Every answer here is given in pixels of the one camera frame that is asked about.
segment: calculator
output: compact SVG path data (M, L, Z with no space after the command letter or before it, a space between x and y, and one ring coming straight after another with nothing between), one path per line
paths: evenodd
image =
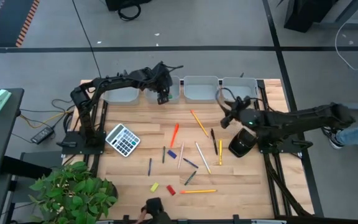
M124 125L118 124L107 136L106 142L127 157L140 143L140 139Z

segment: white pencil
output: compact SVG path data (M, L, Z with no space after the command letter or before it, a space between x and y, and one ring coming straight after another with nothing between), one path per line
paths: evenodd
M203 161L204 161L204 164L206 166L206 169L208 170L209 174L211 174L211 170L209 169L208 164L205 161L205 158L203 156L203 153L201 152L200 147L198 146L197 142L195 142L195 143L196 143L196 146L197 146L198 152L200 153L201 158L203 158Z
M183 155L183 146L185 146L185 142L182 142L182 144L181 144L181 150L180 150L180 157L179 157L178 169L180 168L181 156Z

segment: red eraser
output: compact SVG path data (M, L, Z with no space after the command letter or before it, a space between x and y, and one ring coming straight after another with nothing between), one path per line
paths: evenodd
M175 194L176 194L176 192L173 190L173 188L171 187L171 185L168 185L168 186L167 186L167 189L168 189L168 191L171 193L171 195L175 195Z

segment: yellow cable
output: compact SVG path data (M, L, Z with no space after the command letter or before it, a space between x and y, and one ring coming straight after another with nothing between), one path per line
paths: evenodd
M64 112L64 113L56 114L55 116L52 116L51 118L47 119L46 121L43 121L43 122L42 122L40 125L38 125L38 126L33 126L33 125L30 123L30 121L28 120L28 118L26 118L25 116L20 115L20 117L23 118L31 128L39 128L39 127L43 126L44 123L46 123L46 122L48 122L48 121L50 121L50 120L53 120L53 119L57 118L57 117L60 116L60 115L67 114L67 113L70 113L70 112L71 112L71 111L66 111L66 112Z

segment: calculator keypad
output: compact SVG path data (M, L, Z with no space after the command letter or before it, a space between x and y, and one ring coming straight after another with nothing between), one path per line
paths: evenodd
M127 129L122 130L114 139L117 141L112 146L114 146L124 156L129 155L140 141L138 137L136 137Z

